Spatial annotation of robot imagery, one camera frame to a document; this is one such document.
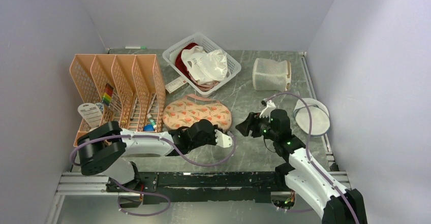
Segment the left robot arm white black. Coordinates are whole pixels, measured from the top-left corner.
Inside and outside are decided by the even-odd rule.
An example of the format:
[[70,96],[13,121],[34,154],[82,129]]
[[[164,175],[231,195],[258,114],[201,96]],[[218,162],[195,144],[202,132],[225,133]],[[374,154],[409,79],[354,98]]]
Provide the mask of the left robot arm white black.
[[104,173],[127,191],[135,191],[141,177],[125,156],[181,156],[205,145],[229,148],[233,140],[207,119],[162,133],[135,132],[110,121],[78,138],[77,145],[72,156],[79,157],[82,175]]

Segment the floral mesh laundry bag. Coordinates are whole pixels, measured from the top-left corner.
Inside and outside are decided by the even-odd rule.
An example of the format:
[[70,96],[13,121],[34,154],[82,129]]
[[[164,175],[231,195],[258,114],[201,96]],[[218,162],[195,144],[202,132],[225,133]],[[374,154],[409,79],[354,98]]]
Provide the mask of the floral mesh laundry bag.
[[228,107],[217,100],[194,94],[185,95],[168,104],[163,111],[162,119],[164,125],[171,130],[191,126],[202,119],[225,131],[232,125],[232,113]]

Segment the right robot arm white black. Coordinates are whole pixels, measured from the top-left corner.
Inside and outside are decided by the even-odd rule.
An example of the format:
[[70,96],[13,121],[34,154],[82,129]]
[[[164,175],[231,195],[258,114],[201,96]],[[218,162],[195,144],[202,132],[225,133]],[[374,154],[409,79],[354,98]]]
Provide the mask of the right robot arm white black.
[[301,196],[322,223],[367,223],[362,194],[348,189],[314,160],[293,135],[285,110],[274,109],[269,116],[251,112],[235,128],[245,137],[272,141],[276,154],[286,161],[275,169],[275,186]]

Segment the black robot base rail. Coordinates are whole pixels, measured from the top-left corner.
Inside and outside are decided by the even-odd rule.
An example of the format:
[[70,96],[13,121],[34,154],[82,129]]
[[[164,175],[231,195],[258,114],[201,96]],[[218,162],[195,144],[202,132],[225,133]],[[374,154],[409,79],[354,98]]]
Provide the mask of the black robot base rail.
[[278,174],[260,172],[141,172],[120,188],[109,179],[106,192],[118,193],[121,207],[179,202],[254,201],[292,209],[296,196]]

